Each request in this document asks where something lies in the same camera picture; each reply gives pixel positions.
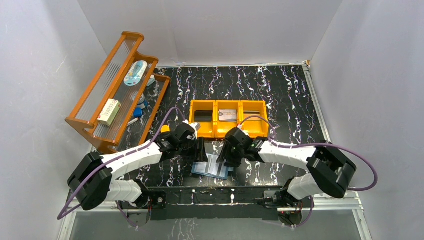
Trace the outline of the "white blue VIP card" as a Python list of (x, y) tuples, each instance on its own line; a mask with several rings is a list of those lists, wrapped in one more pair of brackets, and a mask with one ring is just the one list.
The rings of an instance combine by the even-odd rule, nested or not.
[(226, 175), (226, 167), (224, 163), (216, 163), (217, 155), (207, 154), (209, 162), (207, 163), (206, 174), (223, 178)]

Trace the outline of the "blue card holder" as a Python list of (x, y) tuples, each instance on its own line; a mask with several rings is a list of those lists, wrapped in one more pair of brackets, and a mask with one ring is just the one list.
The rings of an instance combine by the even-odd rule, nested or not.
[(208, 162), (194, 162), (191, 173), (215, 179), (227, 180), (229, 172), (233, 172), (233, 167), (225, 166), (224, 162), (217, 162), (218, 156), (206, 154)]

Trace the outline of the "yellow three-compartment bin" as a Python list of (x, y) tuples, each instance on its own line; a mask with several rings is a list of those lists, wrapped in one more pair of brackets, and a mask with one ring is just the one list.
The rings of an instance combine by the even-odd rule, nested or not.
[[(237, 121), (219, 121), (219, 109), (236, 109)], [(196, 110), (213, 111), (213, 121), (194, 122), (194, 113)], [(244, 118), (244, 111), (259, 111), (261, 121), (249, 121), (250, 116)], [(241, 129), (250, 137), (267, 137), (269, 125), (262, 119), (267, 119), (267, 105), (263, 100), (192, 100), (190, 102), (189, 123), (199, 123), (197, 135), (209, 139), (222, 139), (232, 128), (241, 125)]]

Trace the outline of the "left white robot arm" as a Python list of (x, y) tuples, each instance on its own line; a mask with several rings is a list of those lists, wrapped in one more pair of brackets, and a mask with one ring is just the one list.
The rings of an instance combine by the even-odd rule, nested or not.
[(128, 202), (143, 209), (163, 206), (166, 194), (148, 190), (140, 180), (120, 180), (121, 176), (148, 165), (181, 157), (187, 162), (207, 162), (204, 138), (198, 136), (199, 122), (181, 123), (174, 130), (158, 133), (140, 146), (114, 154), (88, 153), (67, 180), (85, 211), (105, 201)]

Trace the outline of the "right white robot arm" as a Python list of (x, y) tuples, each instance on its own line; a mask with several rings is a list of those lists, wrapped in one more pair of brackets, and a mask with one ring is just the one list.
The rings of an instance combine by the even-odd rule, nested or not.
[(225, 135), (216, 161), (226, 167), (237, 168), (243, 159), (288, 165), (307, 172), (289, 179), (279, 191), (265, 191), (257, 203), (266, 208), (294, 207), (306, 197), (319, 194), (342, 199), (357, 170), (356, 165), (329, 142), (301, 147), (275, 142), (267, 137), (252, 138), (234, 127)]

